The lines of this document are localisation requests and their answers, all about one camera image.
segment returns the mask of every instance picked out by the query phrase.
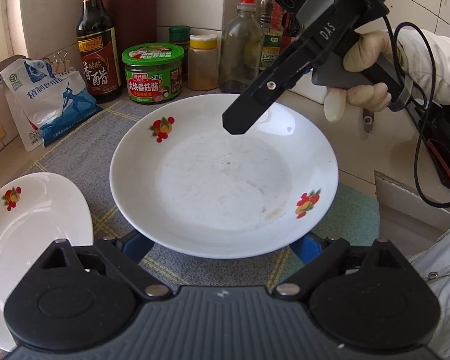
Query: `plate rim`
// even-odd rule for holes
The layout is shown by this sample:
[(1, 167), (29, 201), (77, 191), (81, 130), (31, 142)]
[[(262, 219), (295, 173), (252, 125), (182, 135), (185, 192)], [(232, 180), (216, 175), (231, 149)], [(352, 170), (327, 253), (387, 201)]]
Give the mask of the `plate rim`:
[[(89, 223), (87, 223), (87, 224), (90, 225), (89, 227), (90, 227), (90, 230), (91, 230), (90, 231), (90, 236), (91, 237), (89, 238), (89, 242), (90, 242), (90, 245), (92, 245), (93, 242), (94, 242), (94, 228), (93, 228), (92, 214), (90, 213), (90, 208), (88, 206), (87, 200), (85, 199), (85, 196), (83, 195), (82, 191), (69, 178), (66, 178), (65, 176), (62, 176), (62, 175), (59, 175), (58, 173), (53, 173), (53, 172), (36, 172), (36, 173), (30, 173), (30, 174), (27, 174), (27, 175), (22, 175), (22, 176), (14, 179), (14, 180), (12, 180), (12, 181), (10, 181), (10, 182), (8, 182), (5, 185), (0, 187), (0, 198), (3, 195), (2, 192), (3, 192), (4, 188), (8, 188), (12, 184), (16, 184), (17, 182), (19, 182), (20, 180), (23, 180), (23, 179), (36, 178), (37, 175), (47, 175), (47, 176), (52, 177), (54, 179), (60, 179), (62, 181), (65, 181), (66, 183), (69, 183), (69, 185), (72, 187), (72, 189), (74, 189), (74, 190), (76, 190), (78, 192), (77, 197), (83, 199), (83, 202), (85, 203), (85, 205), (86, 205), (86, 207), (88, 209), (87, 219), (88, 219)], [(7, 324), (5, 323), (5, 318), (3, 317), (3, 310), (1, 311), (1, 316), (2, 316), (2, 318), (0, 319), (0, 321), (2, 321), (3, 324), (6, 326)], [(13, 337), (12, 337), (11, 333), (10, 332), (8, 332), (8, 333), (10, 334), (9, 338), (12, 338), (12, 340), (13, 340)], [(0, 349), (4, 350), (6, 352), (11, 352), (15, 348), (16, 348), (16, 344), (14, 344), (14, 346), (12, 346), (12, 347), (9, 347), (9, 346), (6, 346), (6, 344), (4, 345), (3, 343), (0, 343)]]
[[(209, 94), (202, 94), (202, 95), (198, 95), (198, 96), (192, 96), (192, 97), (207, 97), (207, 96), (216, 96), (216, 95), (235, 95), (234, 93), (209, 93)], [(140, 226), (138, 226), (136, 223), (134, 223), (134, 221), (132, 221), (128, 215), (125, 214), (122, 205), (119, 203), (118, 199), (116, 198), (116, 192), (115, 192), (115, 187), (114, 187), (114, 182), (112, 180), (112, 168), (114, 166), (115, 163), (115, 158), (116, 158), (116, 153), (120, 147), (120, 145), (122, 144), (122, 142), (126, 139), (126, 137), (131, 134), (131, 131), (136, 128), (138, 126), (139, 123), (145, 123), (145, 119), (148, 119), (150, 115), (155, 114), (157, 111), (159, 110), (163, 110), (164, 108), (173, 105), (173, 104), (177, 104), (180, 103), (182, 101), (186, 101), (189, 100), (190, 97), (184, 98), (184, 99), (180, 99), (171, 103), (168, 103), (166, 105), (163, 105), (160, 108), (156, 108), (155, 110), (153, 110), (152, 112), (150, 112), (150, 114), (145, 115), (144, 117), (142, 117), (137, 123), (135, 123), (126, 133), (125, 135), (122, 137), (122, 139), (120, 140), (120, 142), (118, 143), (118, 145), (115, 148), (115, 151), (113, 153), (112, 156), (112, 161), (110, 162), (110, 170), (109, 170), (109, 184), (110, 184), (110, 190), (112, 192), (112, 196), (113, 196), (113, 200), (115, 201), (115, 204), (117, 206), (117, 208), (120, 210), (120, 213), (123, 215), (123, 217), (127, 220), (128, 223), (130, 223), (133, 228), (135, 230), (137, 230), (139, 233), (141, 233), (144, 237), (147, 237), (148, 239), (150, 239), (151, 241), (157, 243), (158, 245), (161, 245), (165, 248), (171, 249), (173, 251), (176, 251), (178, 253), (182, 253), (182, 254), (186, 254), (188, 256), (193, 256), (193, 257), (201, 257), (201, 258), (207, 258), (207, 259), (216, 259), (216, 260), (233, 260), (233, 259), (242, 259), (242, 258), (249, 258), (249, 257), (256, 257), (256, 256), (261, 256), (267, 253), (271, 253), (273, 251), (277, 251), (279, 249), (282, 249), (288, 245), (290, 245), (291, 243), (297, 241), (298, 239), (302, 238), (304, 235), (306, 235), (307, 233), (309, 233), (310, 231), (313, 230), (313, 228), (315, 228), (315, 226), (318, 225), (318, 223), (323, 219), (323, 217), (317, 221), (313, 221), (312, 224), (313, 226), (310, 227), (310, 230), (303, 233), (300, 237), (295, 238), (295, 237), (291, 237), (290, 241), (287, 239), (287, 241), (285, 243), (280, 243), (277, 244), (279, 245), (278, 247), (272, 247), (272, 248), (263, 248), (262, 250), (260, 250), (260, 252), (257, 254), (255, 253), (237, 253), (237, 254), (230, 254), (230, 255), (211, 255), (209, 253), (200, 253), (200, 252), (190, 252), (187, 249), (183, 249), (181, 247), (175, 247), (170, 245), (168, 242), (161, 242), (158, 241), (156, 239), (156, 237), (152, 237), (148, 234), (146, 234), (146, 231), (143, 230)], [(336, 167), (336, 172), (334, 172), (334, 179), (336, 180), (336, 183), (334, 182), (334, 187), (331, 190), (333, 192), (333, 199), (331, 199), (330, 203), (327, 205), (326, 210), (325, 210), (325, 214), (330, 210), (330, 207), (332, 206), (332, 203), (334, 202), (337, 190), (338, 190), (338, 184), (339, 184), (339, 168), (338, 168), (338, 162), (337, 162), (337, 158), (336, 158), (336, 154), (335, 151), (332, 147), (332, 145), (330, 144), (329, 140), (327, 139), (327, 137), (325, 136), (325, 134), (310, 120), (308, 119), (305, 115), (300, 114), (299, 112), (291, 109), (290, 107), (287, 107), (284, 104), (278, 103), (281, 107), (284, 107), (286, 110), (290, 111), (293, 115), (298, 115), (300, 117), (303, 117), (305, 120), (307, 120), (312, 126), (313, 128), (315, 128), (317, 130), (317, 132), (319, 132), (324, 138), (325, 138), (325, 142), (327, 143), (327, 149), (330, 149), (330, 152), (332, 154), (332, 158), (331, 160), (334, 161), (334, 165)]]

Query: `green lid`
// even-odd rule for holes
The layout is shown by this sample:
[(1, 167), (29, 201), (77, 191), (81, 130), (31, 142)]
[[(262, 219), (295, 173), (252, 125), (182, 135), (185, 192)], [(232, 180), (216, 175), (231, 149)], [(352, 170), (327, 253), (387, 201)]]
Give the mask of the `green lid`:
[(126, 49), (122, 61), (132, 66), (155, 66), (179, 61), (183, 54), (183, 48), (176, 44), (143, 43)]
[(168, 28), (171, 42), (187, 42), (190, 39), (189, 26), (171, 26)]

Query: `white glove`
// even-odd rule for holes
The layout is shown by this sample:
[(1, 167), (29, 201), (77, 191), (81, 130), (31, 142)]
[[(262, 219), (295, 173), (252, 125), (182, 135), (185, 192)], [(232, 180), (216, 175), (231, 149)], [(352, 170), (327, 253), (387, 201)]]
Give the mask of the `white glove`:
[[(401, 59), (400, 48), (397, 48)], [(343, 66), (347, 71), (360, 72), (377, 62), (380, 54), (393, 61), (392, 45), (388, 33), (373, 31), (361, 35), (343, 58)], [(324, 101), (325, 117), (330, 122), (339, 120), (345, 110), (345, 103), (365, 108), (369, 111), (381, 111), (387, 107), (392, 95), (388, 93), (384, 82), (371, 85), (358, 85), (349, 90), (328, 88)]]

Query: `gray placemat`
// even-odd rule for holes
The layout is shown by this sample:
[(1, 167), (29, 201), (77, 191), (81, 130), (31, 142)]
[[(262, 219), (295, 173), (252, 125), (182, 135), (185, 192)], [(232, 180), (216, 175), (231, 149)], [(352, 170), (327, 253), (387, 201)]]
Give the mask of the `gray placemat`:
[[(125, 133), (154, 110), (152, 106), (121, 100), (72, 131), (34, 162), (27, 173), (53, 172), (70, 179), (88, 202), (94, 237), (121, 237), (133, 227), (113, 200), (108, 181), (110, 162)], [(378, 203), (340, 184), (329, 212), (314, 232), (322, 237), (340, 235), (355, 245), (370, 245), (379, 232)], [(289, 247), (253, 258), (216, 260), (191, 257), (155, 245), (140, 265), (176, 290), (180, 285), (272, 288), (302, 263)], [(5, 355), (0, 350), (0, 359)]]

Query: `oval plate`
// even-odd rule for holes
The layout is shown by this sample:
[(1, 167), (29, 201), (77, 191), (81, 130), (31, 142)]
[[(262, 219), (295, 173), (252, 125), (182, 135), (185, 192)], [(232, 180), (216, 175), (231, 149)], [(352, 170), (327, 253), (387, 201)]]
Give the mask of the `oval plate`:
[(338, 166), (322, 132), (275, 103), (246, 134), (230, 135), (222, 113), (236, 98), (168, 104), (121, 140), (112, 194), (148, 238), (192, 256), (251, 257), (291, 244), (326, 214)]
[(3, 318), (8, 296), (54, 239), (92, 245), (87, 202), (67, 178), (54, 173), (25, 175), (0, 189), (0, 348), (16, 347)]

